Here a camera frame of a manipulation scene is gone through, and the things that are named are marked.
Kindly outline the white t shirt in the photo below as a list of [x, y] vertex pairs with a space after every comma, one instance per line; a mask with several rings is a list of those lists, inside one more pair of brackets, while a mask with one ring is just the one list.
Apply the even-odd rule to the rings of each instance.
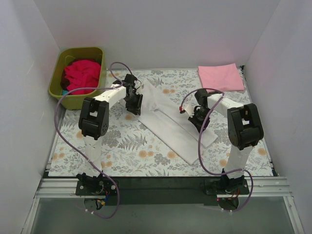
[[187, 114], [179, 112], [179, 106], [149, 81], [143, 82], [141, 115], [137, 118], [188, 164], [198, 159], [196, 127], [188, 121]]

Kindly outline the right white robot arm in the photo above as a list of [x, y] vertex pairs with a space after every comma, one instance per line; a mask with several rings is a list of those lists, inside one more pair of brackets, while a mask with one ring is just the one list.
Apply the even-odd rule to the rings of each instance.
[[264, 136], [257, 106], [253, 103], [241, 104], [233, 101], [216, 89], [200, 88], [195, 90], [194, 94], [198, 105], [189, 114], [188, 120], [199, 132], [199, 143], [213, 111], [227, 118], [228, 138], [232, 145], [226, 167], [219, 176], [222, 178], [222, 191], [231, 194], [237, 190], [238, 181], [244, 178], [251, 151]]

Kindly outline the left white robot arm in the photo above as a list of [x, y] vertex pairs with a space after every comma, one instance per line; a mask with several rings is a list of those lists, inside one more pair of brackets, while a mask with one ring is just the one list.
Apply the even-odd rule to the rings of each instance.
[[97, 177], [102, 172], [101, 143], [109, 128], [109, 111], [121, 100], [128, 112], [141, 115], [143, 95], [137, 92], [138, 79], [127, 74], [122, 81], [115, 81], [109, 90], [96, 97], [87, 97], [82, 103], [78, 127], [84, 137], [86, 164], [82, 172]]

